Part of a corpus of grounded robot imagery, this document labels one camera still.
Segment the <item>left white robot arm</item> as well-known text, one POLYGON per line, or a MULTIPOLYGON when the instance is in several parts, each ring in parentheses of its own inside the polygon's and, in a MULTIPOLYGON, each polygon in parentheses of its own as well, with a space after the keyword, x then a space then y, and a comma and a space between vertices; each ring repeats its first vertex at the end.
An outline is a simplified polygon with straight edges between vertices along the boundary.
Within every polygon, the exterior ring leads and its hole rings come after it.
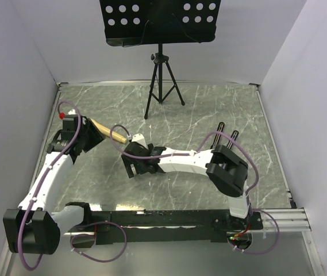
POLYGON ((47 146, 43 167, 30 192, 15 209, 3 215, 7 243, 12 253, 18 242, 26 254, 52 255, 61 235, 76 227, 86 231, 93 224, 89 203, 69 202, 59 212, 52 210, 68 171, 82 152, 88 152, 105 139, 90 118, 66 115, 62 128, 47 146))

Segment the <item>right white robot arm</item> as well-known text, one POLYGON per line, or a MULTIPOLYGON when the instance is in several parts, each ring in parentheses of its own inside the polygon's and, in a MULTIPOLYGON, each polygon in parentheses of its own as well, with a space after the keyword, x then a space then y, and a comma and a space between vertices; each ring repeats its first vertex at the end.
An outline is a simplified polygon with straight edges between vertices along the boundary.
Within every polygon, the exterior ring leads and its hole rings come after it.
POLYGON ((128 177, 145 173, 184 172, 204 175, 227 197, 230 222, 237 229, 249 224, 249 200, 245 194, 248 164, 224 145, 204 151, 180 151, 147 147, 131 142, 121 154, 128 177))

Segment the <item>black stapler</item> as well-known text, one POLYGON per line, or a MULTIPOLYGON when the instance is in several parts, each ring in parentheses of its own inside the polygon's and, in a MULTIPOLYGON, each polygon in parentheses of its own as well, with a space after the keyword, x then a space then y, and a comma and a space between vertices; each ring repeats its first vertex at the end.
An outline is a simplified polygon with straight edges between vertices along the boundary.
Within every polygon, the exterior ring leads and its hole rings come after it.
MULTIPOLYGON (((217 130, 216 131, 217 132, 223 132, 224 128, 225 128, 225 123, 223 121, 220 121, 218 123, 217 130)), ((220 143, 220 140, 221 140, 221 135, 219 135, 219 134, 216 133, 216 135, 214 136, 214 140, 213 140, 213 142, 212 142, 212 144, 210 146, 210 149, 211 150, 212 149, 215 149, 215 147, 220 143)))

